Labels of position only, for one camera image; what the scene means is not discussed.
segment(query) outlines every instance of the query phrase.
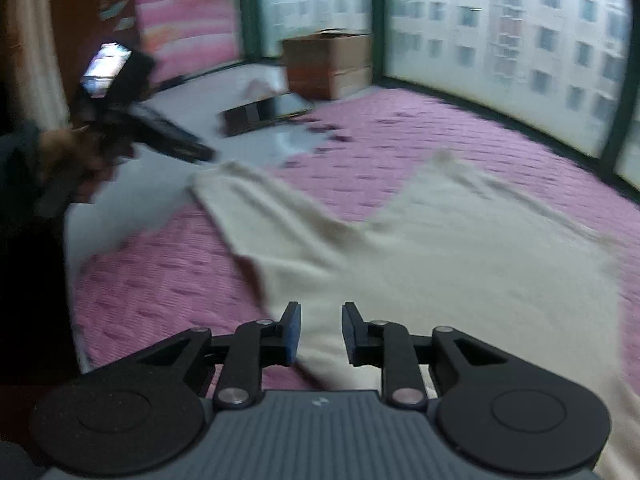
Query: gray ribbed panel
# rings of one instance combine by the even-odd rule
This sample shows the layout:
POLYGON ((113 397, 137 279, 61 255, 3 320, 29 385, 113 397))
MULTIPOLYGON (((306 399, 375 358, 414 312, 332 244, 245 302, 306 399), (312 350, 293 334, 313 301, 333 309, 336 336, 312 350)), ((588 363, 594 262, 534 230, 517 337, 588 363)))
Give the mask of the gray ribbed panel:
MULTIPOLYGON (((376 392, 267 392, 258 406, 218 415, 171 464, 126 480, 503 478, 464 462, 423 415, 389 408, 376 392)), ((58 470, 43 477, 76 479, 58 470)), ((567 477, 595 479, 591 471, 567 477)))

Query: brown box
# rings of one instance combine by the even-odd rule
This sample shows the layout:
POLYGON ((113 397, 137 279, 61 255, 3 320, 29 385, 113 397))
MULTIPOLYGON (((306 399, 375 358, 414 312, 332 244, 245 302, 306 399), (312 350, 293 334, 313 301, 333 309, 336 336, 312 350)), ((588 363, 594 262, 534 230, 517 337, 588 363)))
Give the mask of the brown box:
POLYGON ((371 84, 369 34, 316 32, 282 41, 289 90, 306 99, 339 99, 371 84))

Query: pink textured mat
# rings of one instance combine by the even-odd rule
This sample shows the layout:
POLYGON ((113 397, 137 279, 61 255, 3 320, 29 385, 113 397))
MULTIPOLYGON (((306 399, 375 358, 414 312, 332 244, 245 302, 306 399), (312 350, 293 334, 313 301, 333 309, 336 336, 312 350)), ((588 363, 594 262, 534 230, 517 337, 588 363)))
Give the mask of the pink textured mat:
MULTIPOLYGON (((435 98, 403 90, 325 105, 305 118, 334 130, 313 155, 274 174, 341 218, 365 219, 438 148, 523 186, 583 224, 616 235, 623 261, 623 359, 640 392, 640 210, 574 163, 522 134, 435 98)), ((260 317, 220 234, 198 206, 159 232, 131 238, 93 258, 76 288, 76 319, 97 365, 194 325, 231 332, 260 317)), ((295 370, 268 370, 266 387, 300 387, 295 370)))

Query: pink poster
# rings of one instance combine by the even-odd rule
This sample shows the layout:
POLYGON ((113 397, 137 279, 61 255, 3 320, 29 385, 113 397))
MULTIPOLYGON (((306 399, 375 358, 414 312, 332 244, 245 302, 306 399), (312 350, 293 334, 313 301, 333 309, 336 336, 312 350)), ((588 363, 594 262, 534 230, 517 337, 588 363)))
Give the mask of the pink poster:
POLYGON ((136 0, 144 49, 161 82, 240 57, 236 0, 136 0))

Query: beige curtain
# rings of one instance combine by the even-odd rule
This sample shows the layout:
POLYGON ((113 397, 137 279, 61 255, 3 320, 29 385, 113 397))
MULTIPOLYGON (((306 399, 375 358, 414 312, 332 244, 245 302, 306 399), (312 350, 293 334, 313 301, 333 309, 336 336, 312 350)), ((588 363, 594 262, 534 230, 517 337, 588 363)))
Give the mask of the beige curtain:
POLYGON ((4 0, 9 92, 18 117, 42 129, 65 126, 68 107, 51 25, 49 0, 4 0))

